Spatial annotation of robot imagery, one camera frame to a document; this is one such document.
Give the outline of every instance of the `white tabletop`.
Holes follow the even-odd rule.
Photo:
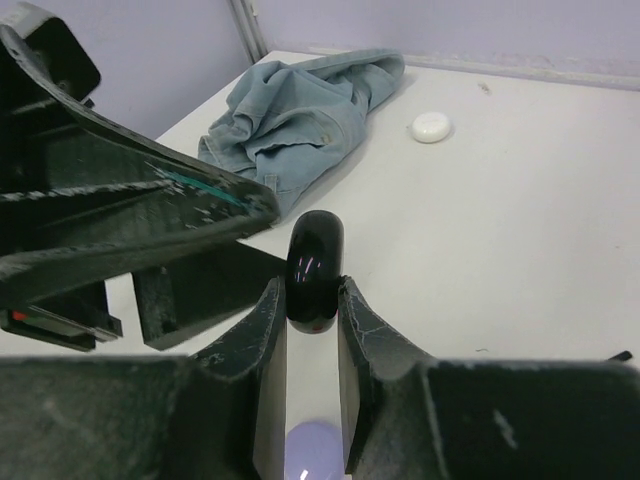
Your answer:
[[[195,156],[232,86],[159,142]],[[407,127],[431,110],[449,115],[455,133],[416,143]],[[345,226],[344,273],[436,357],[640,355],[639,93],[410,67],[368,132],[282,224],[247,243],[284,258],[299,215],[334,212]],[[96,353],[155,353],[142,344],[130,278],[108,287],[125,338]],[[193,353],[240,317],[165,353]],[[69,353],[1,333],[5,352]],[[287,429],[339,425],[335,327],[288,335]]]

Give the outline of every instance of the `light blue fabric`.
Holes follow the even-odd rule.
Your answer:
[[[200,139],[198,158],[271,188],[284,217],[362,142],[367,113],[396,90],[403,72],[402,55],[382,49],[254,65]]]

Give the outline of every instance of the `white puck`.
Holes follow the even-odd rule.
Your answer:
[[[444,113],[427,112],[418,115],[411,124],[411,135],[421,143],[435,143],[451,132],[451,120]]]

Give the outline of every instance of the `wall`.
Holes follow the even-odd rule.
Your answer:
[[[98,66],[95,110],[151,138],[249,66],[226,0],[30,3],[61,17]]]
[[[640,77],[638,0],[253,1],[271,49],[385,46],[445,68]]]

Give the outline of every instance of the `light purple sphere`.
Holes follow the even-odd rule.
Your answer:
[[[323,422],[301,423],[287,435],[285,480],[342,480],[342,435]]]

